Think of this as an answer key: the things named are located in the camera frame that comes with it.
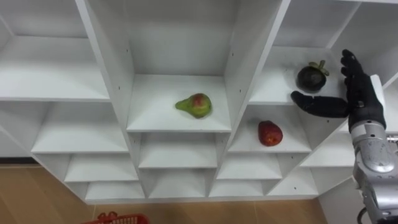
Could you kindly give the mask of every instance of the basket handle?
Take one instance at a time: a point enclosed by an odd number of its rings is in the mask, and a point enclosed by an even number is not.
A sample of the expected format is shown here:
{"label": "basket handle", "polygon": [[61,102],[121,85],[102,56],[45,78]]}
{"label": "basket handle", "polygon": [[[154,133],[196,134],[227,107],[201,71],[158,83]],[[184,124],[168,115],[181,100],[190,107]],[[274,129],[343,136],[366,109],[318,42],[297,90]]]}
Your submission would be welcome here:
{"label": "basket handle", "polygon": [[109,212],[108,215],[106,215],[106,213],[103,212],[100,215],[98,215],[98,220],[103,223],[111,223],[117,217],[118,214],[116,212]]}

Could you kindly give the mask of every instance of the red basket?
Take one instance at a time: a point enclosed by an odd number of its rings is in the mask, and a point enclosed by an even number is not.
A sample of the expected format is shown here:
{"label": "red basket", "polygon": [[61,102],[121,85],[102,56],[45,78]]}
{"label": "red basket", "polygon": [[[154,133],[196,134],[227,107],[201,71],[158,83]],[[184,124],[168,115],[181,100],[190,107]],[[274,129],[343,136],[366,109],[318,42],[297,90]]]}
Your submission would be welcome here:
{"label": "red basket", "polygon": [[108,215],[103,212],[98,215],[98,220],[83,224],[149,224],[149,220],[143,214],[118,216],[116,212],[110,212]]}

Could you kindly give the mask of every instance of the mangosteen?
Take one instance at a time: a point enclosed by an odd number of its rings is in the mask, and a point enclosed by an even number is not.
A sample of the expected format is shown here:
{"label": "mangosteen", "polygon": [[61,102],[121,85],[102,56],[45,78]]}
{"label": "mangosteen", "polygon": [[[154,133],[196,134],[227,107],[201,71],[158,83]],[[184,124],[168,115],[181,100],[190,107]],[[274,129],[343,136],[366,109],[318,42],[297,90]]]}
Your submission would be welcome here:
{"label": "mangosteen", "polygon": [[308,63],[308,66],[301,69],[297,75],[297,86],[307,93],[318,92],[325,85],[326,76],[329,75],[324,66],[325,60],[321,60],[319,64]]}

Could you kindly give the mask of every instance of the robotic hand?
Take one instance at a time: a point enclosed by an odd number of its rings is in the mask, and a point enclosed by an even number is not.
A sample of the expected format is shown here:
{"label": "robotic hand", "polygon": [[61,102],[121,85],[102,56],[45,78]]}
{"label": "robotic hand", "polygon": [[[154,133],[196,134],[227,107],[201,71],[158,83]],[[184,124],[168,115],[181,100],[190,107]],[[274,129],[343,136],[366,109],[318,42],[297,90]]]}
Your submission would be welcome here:
{"label": "robotic hand", "polygon": [[363,72],[349,50],[343,51],[341,73],[346,77],[347,102],[329,96],[306,96],[298,91],[291,98],[302,110],[326,118],[348,116],[355,148],[354,178],[362,191],[373,224],[398,223],[398,156],[389,147],[384,120],[381,82],[377,75]]}

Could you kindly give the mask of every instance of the white wall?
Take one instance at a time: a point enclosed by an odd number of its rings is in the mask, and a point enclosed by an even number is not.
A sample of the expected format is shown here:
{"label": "white wall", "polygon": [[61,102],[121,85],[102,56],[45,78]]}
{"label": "white wall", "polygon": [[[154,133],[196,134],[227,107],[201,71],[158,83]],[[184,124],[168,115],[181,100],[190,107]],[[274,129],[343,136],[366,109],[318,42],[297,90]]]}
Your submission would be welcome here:
{"label": "white wall", "polygon": [[[328,224],[355,224],[358,212],[364,207],[362,197],[352,179],[319,196]],[[371,224],[368,213],[362,218],[364,224]]]}

